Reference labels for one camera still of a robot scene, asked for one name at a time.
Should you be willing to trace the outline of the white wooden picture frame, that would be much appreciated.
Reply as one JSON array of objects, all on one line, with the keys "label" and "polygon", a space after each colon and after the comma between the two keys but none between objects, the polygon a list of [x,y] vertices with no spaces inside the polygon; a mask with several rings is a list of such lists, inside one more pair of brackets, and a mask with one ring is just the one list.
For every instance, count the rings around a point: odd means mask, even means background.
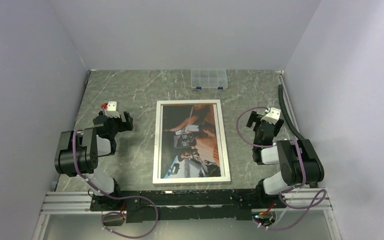
[{"label": "white wooden picture frame", "polygon": [[[220,151],[220,163],[222,177],[200,177],[200,178],[160,178],[160,138],[161,138],[161,116],[163,105],[188,105],[188,104],[215,104],[216,105],[216,125],[217,139]],[[205,100],[159,100],[156,108],[156,124],[155,124],[155,143],[154,143],[154,161],[153,161],[153,179],[154,185],[210,185],[210,184],[227,184],[231,181],[229,158],[227,153],[227,144],[223,123],[223,115],[221,102],[218,99]]]}]

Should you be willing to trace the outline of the printed photo poster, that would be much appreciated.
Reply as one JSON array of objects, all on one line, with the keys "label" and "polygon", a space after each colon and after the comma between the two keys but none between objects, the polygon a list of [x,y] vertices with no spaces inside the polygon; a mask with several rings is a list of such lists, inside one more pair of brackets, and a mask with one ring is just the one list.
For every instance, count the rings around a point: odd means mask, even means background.
[{"label": "printed photo poster", "polygon": [[222,177],[215,104],[162,106],[161,179]]}]

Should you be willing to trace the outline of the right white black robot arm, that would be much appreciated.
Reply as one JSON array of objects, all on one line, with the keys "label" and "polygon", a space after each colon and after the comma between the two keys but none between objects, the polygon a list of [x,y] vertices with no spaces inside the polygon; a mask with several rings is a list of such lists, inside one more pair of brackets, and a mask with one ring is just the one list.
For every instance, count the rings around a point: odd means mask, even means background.
[{"label": "right white black robot arm", "polygon": [[253,161],[280,167],[276,174],[257,184],[255,202],[262,208],[274,201],[274,195],[317,184],[325,177],[324,167],[309,139],[274,141],[284,123],[280,113],[277,108],[266,110],[265,114],[252,110],[246,123],[255,133],[251,143]]}]

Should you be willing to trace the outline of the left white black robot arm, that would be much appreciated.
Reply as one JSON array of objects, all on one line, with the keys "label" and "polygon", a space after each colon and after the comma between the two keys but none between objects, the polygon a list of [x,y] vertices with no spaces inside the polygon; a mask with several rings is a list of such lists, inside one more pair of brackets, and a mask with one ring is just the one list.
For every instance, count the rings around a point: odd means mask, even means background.
[{"label": "left white black robot arm", "polygon": [[133,118],[127,111],[123,115],[103,110],[93,119],[93,127],[62,132],[54,157],[54,166],[60,175],[85,181],[94,196],[103,196],[103,203],[110,210],[122,206],[123,196],[116,180],[98,165],[100,157],[115,154],[116,135],[133,130]]}]

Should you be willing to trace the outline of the black foam tube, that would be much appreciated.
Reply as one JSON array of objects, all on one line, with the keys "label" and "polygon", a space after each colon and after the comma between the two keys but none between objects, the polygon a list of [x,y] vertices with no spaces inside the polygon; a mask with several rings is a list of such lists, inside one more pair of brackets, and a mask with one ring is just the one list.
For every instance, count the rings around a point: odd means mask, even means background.
[{"label": "black foam tube", "polygon": [[284,116],[284,120],[289,128],[289,130],[292,132],[292,134],[299,140],[304,140],[304,136],[298,131],[298,129],[295,127],[295,125],[292,122],[292,119],[288,113],[286,102],[284,99],[284,87],[282,84],[278,85],[278,98],[279,98],[279,105],[280,109],[282,111],[282,114]]}]

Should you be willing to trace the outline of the clear plastic organizer box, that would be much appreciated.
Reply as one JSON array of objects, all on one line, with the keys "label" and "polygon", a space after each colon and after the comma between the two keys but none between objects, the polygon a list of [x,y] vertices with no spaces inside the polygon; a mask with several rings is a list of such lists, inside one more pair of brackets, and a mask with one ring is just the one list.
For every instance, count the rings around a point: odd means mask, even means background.
[{"label": "clear plastic organizer box", "polygon": [[192,69],[191,88],[226,90],[228,88],[227,71],[225,69]]}]

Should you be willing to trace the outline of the aluminium extrusion rail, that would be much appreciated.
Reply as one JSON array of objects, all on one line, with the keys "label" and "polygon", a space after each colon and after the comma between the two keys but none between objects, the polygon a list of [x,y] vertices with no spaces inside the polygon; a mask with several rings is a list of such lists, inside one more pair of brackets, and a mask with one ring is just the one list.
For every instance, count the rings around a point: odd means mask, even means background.
[{"label": "aluminium extrusion rail", "polygon": [[92,214],[92,197],[86,191],[48,192],[42,203],[43,215],[81,215]]}]

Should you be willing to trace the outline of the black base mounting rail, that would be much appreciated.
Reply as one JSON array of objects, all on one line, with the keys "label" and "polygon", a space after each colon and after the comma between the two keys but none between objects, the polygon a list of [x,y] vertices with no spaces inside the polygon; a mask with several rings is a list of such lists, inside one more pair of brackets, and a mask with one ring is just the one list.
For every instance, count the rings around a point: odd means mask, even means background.
[{"label": "black base mounting rail", "polygon": [[125,211],[128,223],[143,221],[236,219],[250,220],[269,208],[284,209],[277,195],[260,187],[204,190],[119,190],[119,200],[93,196],[92,212]]}]

